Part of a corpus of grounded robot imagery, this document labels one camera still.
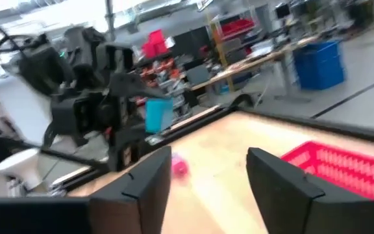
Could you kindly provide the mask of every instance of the blue plastic bin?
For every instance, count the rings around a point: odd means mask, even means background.
[[[337,41],[309,44],[293,52],[301,89],[324,90],[344,81],[339,44]]]

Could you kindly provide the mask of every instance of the white stool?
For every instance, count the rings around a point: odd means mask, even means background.
[[[37,170],[39,149],[26,149],[0,162],[0,174],[16,177],[28,190],[35,190],[43,180]]]

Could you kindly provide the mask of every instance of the pink object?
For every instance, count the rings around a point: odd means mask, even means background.
[[[175,176],[182,177],[188,173],[187,162],[177,154],[173,155],[171,160],[171,169]]]
[[[155,49],[155,54],[156,55],[162,55],[162,54],[168,52],[168,48],[167,48],[165,42],[155,44],[154,49]]]
[[[145,43],[145,44],[142,46],[142,51],[143,51],[144,55],[145,55],[148,59],[149,59],[149,58],[153,58],[153,57],[156,56],[154,45],[153,45],[153,44],[150,44],[149,42]]]
[[[162,29],[150,33],[148,36],[148,42],[152,44],[159,44],[165,42],[164,33],[162,33]]]
[[[282,160],[339,187],[374,199],[374,158],[344,149],[305,142]]]

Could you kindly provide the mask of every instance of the blue storage box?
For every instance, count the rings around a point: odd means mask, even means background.
[[[309,44],[293,52],[302,89],[324,90],[344,81],[339,44],[337,41]]]
[[[159,133],[173,124],[172,99],[148,99],[145,102],[145,131]]]

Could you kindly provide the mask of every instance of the white cable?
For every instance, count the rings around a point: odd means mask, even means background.
[[[268,81],[267,81],[266,84],[265,84],[264,91],[260,94],[260,96],[259,96],[259,98],[258,98],[258,101],[257,101],[256,104],[255,104],[255,107],[254,107],[255,109],[258,107],[260,100],[262,100],[262,98],[264,97],[264,95],[265,95],[265,93],[266,93],[266,90],[268,90],[269,85],[271,84],[271,80],[272,80],[272,78],[268,78]]]

